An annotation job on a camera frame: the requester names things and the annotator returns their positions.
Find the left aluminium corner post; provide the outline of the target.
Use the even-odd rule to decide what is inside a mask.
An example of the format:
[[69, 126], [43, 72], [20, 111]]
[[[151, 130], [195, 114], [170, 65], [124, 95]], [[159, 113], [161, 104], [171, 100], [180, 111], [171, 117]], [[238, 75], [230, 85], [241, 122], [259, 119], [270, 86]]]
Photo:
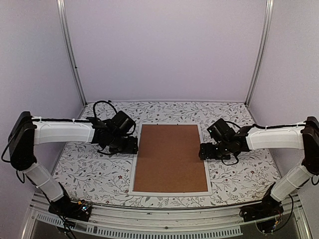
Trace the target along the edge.
[[67, 52], [67, 56], [69, 59], [73, 79], [75, 82], [75, 87], [76, 87], [76, 90], [78, 92], [81, 104], [83, 106], [86, 106], [88, 103], [87, 103], [84, 89], [83, 89], [83, 86], [82, 86], [82, 83], [80, 80], [78, 66], [76, 63], [76, 59], [75, 59], [75, 55], [74, 55], [74, 51], [73, 51], [73, 47], [72, 47], [71, 36], [70, 36], [70, 31], [69, 31], [69, 26], [68, 26], [68, 21], [67, 21], [65, 1], [64, 0], [57, 0], [56, 2], [57, 2], [57, 10], [58, 10], [58, 15], [59, 15], [60, 24], [61, 24], [62, 35], [64, 38], [66, 52]]

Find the front aluminium slotted rail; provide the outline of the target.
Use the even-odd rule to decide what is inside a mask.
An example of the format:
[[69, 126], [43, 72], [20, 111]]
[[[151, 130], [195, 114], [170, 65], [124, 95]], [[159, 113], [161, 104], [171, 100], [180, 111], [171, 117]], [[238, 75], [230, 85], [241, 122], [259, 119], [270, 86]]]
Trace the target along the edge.
[[93, 204], [88, 221], [63, 221], [35, 193], [27, 209], [23, 239], [313, 239], [297, 195], [283, 201], [284, 212], [272, 233], [260, 231], [271, 218], [245, 221], [240, 205], [155, 209]]

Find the aluminium corner post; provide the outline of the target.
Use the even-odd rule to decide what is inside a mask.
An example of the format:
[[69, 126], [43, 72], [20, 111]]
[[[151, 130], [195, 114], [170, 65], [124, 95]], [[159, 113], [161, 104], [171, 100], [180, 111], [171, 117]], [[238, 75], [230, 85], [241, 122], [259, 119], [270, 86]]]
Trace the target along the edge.
[[82, 83], [80, 80], [78, 66], [76, 63], [76, 59], [75, 59], [75, 55], [74, 55], [74, 51], [73, 51], [73, 47], [72, 47], [71, 36], [70, 36], [70, 31], [69, 31], [69, 26], [68, 26], [68, 21], [67, 21], [65, 1], [64, 0], [57, 0], [56, 2], [57, 2], [57, 10], [58, 10], [58, 15], [59, 15], [60, 24], [61, 24], [62, 35], [64, 38], [66, 52], [67, 52], [67, 56], [69, 59], [73, 79], [75, 82], [75, 87], [76, 87], [76, 90], [78, 92], [81, 104], [83, 106], [86, 106], [88, 103], [87, 103], [84, 89], [83, 89], [83, 86], [82, 86]]
[[257, 81], [259, 78], [262, 61], [263, 61], [265, 50], [266, 50], [267, 40], [269, 37], [269, 31], [270, 31], [272, 15], [273, 15], [273, 7], [274, 7], [274, 0], [267, 0], [265, 14], [264, 14], [264, 21], [262, 25], [262, 34], [261, 34], [260, 44], [259, 44], [258, 52], [257, 52], [257, 58], [254, 65], [251, 82], [250, 82], [248, 93], [245, 100], [246, 107], [250, 106], [256, 86], [257, 86]]

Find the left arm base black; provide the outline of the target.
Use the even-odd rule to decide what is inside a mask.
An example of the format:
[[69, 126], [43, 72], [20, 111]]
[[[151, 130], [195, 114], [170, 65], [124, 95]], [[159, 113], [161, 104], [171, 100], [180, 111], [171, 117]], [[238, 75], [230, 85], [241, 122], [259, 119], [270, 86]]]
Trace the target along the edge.
[[72, 202], [67, 196], [63, 196], [57, 201], [50, 201], [50, 213], [64, 218], [70, 218], [80, 221], [89, 221], [92, 212], [92, 205], [85, 200]]

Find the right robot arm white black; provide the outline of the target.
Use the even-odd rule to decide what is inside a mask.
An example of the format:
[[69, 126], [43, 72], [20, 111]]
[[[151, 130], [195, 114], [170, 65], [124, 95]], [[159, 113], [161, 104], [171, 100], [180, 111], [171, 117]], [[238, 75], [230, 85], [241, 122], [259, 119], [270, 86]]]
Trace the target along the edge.
[[290, 193], [302, 187], [319, 174], [319, 121], [307, 117], [294, 124], [243, 126], [234, 130], [228, 122], [219, 119], [207, 129], [214, 143], [201, 143], [201, 160], [225, 160], [242, 152], [259, 149], [291, 149], [304, 154], [303, 159], [285, 176], [270, 186], [258, 205], [258, 213], [268, 217]]

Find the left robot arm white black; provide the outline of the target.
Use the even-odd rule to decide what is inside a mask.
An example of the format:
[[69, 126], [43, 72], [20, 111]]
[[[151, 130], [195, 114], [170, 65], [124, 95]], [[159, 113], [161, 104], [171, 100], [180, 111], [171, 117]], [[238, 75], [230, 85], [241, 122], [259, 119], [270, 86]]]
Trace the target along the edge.
[[63, 216], [74, 212], [74, 205], [63, 186], [53, 178], [38, 156], [53, 159], [53, 149], [67, 142], [84, 142], [107, 148], [107, 155], [136, 154], [136, 123], [123, 111], [110, 119], [50, 119], [22, 112], [3, 149], [1, 159], [21, 172], [48, 198]]

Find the right aluminium corner post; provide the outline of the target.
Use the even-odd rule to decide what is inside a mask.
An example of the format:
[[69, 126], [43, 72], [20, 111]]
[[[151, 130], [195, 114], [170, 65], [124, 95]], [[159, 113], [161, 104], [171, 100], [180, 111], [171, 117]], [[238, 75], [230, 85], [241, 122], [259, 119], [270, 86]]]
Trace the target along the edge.
[[257, 52], [257, 58], [254, 65], [251, 82], [250, 82], [248, 93], [245, 100], [246, 107], [250, 106], [256, 86], [257, 86], [257, 81], [259, 78], [262, 61], [263, 61], [265, 50], [266, 50], [267, 40], [269, 37], [269, 31], [270, 31], [272, 15], [273, 15], [273, 7], [274, 7], [274, 0], [267, 0], [265, 14], [264, 14], [264, 21], [262, 25], [262, 34], [261, 34], [260, 44], [259, 44], [258, 52]]

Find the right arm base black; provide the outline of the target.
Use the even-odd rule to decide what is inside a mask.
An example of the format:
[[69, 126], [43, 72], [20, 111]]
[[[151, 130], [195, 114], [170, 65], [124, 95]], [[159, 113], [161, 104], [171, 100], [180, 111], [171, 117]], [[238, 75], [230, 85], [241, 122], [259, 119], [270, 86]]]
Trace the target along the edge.
[[[273, 217], [279, 215], [281, 217], [284, 209], [281, 202], [277, 202], [272, 197], [266, 197], [262, 199], [260, 203], [243, 206], [240, 208], [239, 216], [241, 216], [244, 222], [255, 221], [264, 219], [267, 217]], [[257, 229], [265, 234], [272, 233], [279, 223], [279, 219], [270, 219], [257, 223]]]

